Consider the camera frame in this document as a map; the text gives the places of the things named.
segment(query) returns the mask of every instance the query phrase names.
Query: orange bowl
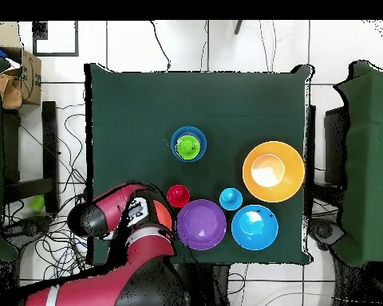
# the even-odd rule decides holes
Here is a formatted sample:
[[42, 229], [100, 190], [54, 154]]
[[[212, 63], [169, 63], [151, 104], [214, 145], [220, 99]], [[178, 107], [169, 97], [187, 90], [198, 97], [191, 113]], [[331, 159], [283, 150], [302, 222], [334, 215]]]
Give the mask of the orange bowl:
[[243, 164], [244, 184], [253, 196], [264, 202], [282, 202], [294, 196], [304, 176], [301, 155], [279, 141], [259, 144]]

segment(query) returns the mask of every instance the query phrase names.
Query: cardboard box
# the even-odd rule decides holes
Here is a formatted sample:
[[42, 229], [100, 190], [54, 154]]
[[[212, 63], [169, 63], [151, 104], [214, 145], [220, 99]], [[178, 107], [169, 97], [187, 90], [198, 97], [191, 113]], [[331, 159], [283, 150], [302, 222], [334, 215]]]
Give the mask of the cardboard box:
[[8, 58], [19, 63], [20, 69], [6, 74], [14, 75], [14, 84], [22, 92], [23, 104], [41, 104], [41, 60], [22, 48], [17, 22], [0, 22], [0, 46]]

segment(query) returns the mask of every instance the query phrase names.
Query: purple bowl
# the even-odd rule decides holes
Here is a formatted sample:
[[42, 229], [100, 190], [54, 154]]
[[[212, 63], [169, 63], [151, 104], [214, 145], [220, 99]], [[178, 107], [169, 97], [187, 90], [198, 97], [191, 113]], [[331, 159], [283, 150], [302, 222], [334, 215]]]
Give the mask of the purple bowl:
[[189, 202], [177, 215], [177, 237], [191, 249], [215, 247], [223, 239], [226, 228], [226, 217], [221, 208], [206, 199]]

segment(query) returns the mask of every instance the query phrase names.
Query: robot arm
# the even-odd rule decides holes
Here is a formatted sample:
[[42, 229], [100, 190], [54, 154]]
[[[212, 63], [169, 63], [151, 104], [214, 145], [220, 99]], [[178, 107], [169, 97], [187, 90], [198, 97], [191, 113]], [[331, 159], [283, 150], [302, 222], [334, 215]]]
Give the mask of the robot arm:
[[[163, 206], [149, 186], [129, 183], [75, 206], [68, 226], [76, 235], [101, 236], [118, 228], [109, 252], [118, 267], [44, 288], [28, 296], [26, 306], [189, 306], [168, 261], [175, 255], [170, 213], [158, 205]], [[123, 252], [124, 261], [117, 257]]]

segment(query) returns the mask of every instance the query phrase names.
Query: red cup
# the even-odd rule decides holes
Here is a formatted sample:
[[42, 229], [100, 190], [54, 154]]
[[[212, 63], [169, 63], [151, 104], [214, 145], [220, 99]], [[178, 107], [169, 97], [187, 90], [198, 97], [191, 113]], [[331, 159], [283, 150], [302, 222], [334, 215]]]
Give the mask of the red cup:
[[169, 188], [166, 198], [171, 206], [174, 206], [175, 208], [183, 208], [188, 204], [190, 192], [187, 187], [182, 186], [181, 184], [176, 184]]

